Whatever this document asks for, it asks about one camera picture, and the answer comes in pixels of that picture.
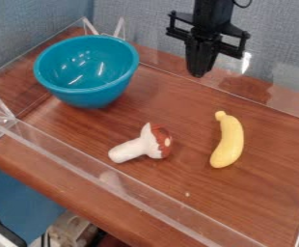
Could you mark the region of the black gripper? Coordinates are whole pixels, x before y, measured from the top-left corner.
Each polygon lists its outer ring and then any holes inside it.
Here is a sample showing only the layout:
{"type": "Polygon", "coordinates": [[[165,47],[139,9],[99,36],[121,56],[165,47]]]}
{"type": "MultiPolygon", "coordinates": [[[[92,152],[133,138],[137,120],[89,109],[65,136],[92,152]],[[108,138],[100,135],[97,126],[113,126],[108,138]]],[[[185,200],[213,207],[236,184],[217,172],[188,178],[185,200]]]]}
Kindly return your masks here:
{"type": "Polygon", "coordinates": [[[244,9],[248,5],[240,5],[236,0],[195,0],[191,13],[168,13],[167,35],[184,41],[187,69],[195,77],[211,71],[219,53],[236,59],[243,57],[249,34],[232,24],[235,7],[244,9]]]}

